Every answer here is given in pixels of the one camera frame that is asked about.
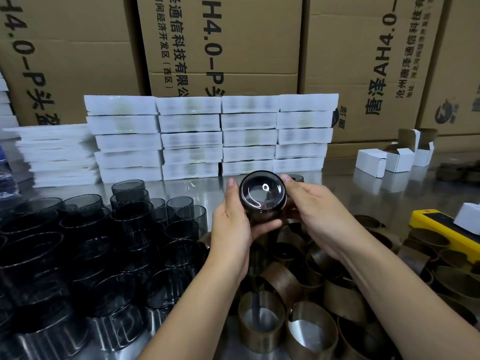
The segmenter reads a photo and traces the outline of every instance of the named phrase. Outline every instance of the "hand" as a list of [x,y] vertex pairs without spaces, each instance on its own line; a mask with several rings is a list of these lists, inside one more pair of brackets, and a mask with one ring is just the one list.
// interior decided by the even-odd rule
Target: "hand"
[[252,241],[281,226],[281,220],[273,220],[250,227],[240,202],[238,183],[229,178],[225,199],[213,212],[212,242],[207,261],[218,265],[219,270],[233,270],[240,283],[247,275]]
[[341,260],[351,237],[364,237],[367,231],[325,186],[298,183],[280,175],[311,238],[334,259]]

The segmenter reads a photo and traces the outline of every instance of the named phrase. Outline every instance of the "stack of white boxes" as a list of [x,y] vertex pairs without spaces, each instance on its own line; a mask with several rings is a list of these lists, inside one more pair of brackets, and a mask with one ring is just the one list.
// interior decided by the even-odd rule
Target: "stack of white boxes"
[[98,148],[87,124],[10,127],[5,131],[20,135],[15,145],[30,165],[34,188],[99,181],[94,157]]
[[321,170],[327,144],[332,142],[332,118],[339,95],[283,94],[279,98],[273,172]]
[[220,97],[162,97],[156,100],[165,150],[165,181],[219,175],[222,161]]
[[222,97],[224,176],[273,170],[279,108],[279,96]]
[[24,162],[22,154],[15,145],[19,138],[18,133],[3,130],[4,128],[19,126],[17,116],[14,115],[10,106],[7,91],[7,82],[0,73],[0,146],[10,166],[13,178],[17,183],[20,183],[32,178],[33,174],[29,171],[28,164]]
[[87,123],[100,151],[95,153],[104,183],[161,181],[162,139],[156,97],[84,97]]

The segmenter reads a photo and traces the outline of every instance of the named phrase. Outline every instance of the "reflective metal surface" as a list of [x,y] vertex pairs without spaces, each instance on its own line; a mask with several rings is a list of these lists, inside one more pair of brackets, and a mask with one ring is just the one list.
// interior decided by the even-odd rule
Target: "reflective metal surface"
[[[388,230],[404,240],[409,233],[413,210],[437,209],[455,216],[464,202],[480,202],[480,187],[472,184],[449,183],[435,180],[435,169],[440,163],[464,163],[480,158],[480,153],[435,154],[429,167],[413,167],[411,172],[385,172],[382,179],[355,169],[355,158],[327,159],[322,172],[304,172],[305,182],[322,183],[328,187],[347,209],[355,215],[378,219]],[[240,183],[244,175],[237,176]],[[182,179],[146,182],[151,198],[169,200],[176,196],[190,196],[195,205],[207,209],[211,230],[212,213],[223,200],[228,177]],[[109,204],[111,184],[77,187],[49,187],[31,189],[22,193],[29,198],[60,197],[67,199],[81,194],[99,194]],[[289,359],[283,346],[270,354],[249,351],[239,340],[238,322],[230,316],[226,323],[216,359]]]

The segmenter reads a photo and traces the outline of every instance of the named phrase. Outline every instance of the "yellow device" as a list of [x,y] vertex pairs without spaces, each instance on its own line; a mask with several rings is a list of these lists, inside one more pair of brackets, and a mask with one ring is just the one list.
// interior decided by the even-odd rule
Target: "yellow device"
[[410,226],[438,232],[450,240],[452,250],[467,254],[469,262],[480,261],[480,235],[462,229],[453,221],[438,210],[417,210],[412,212]]

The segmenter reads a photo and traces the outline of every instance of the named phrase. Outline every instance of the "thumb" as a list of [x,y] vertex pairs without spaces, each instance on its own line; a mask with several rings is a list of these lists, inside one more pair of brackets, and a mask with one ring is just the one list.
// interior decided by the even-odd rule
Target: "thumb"
[[245,213],[239,196],[239,185],[237,181],[230,177],[226,183],[225,207],[228,216],[233,217],[238,212]]
[[295,202],[297,208],[299,210],[305,208],[310,200],[310,194],[289,175],[280,174],[280,178],[285,183],[286,193],[288,193],[288,195],[293,199],[293,202]]

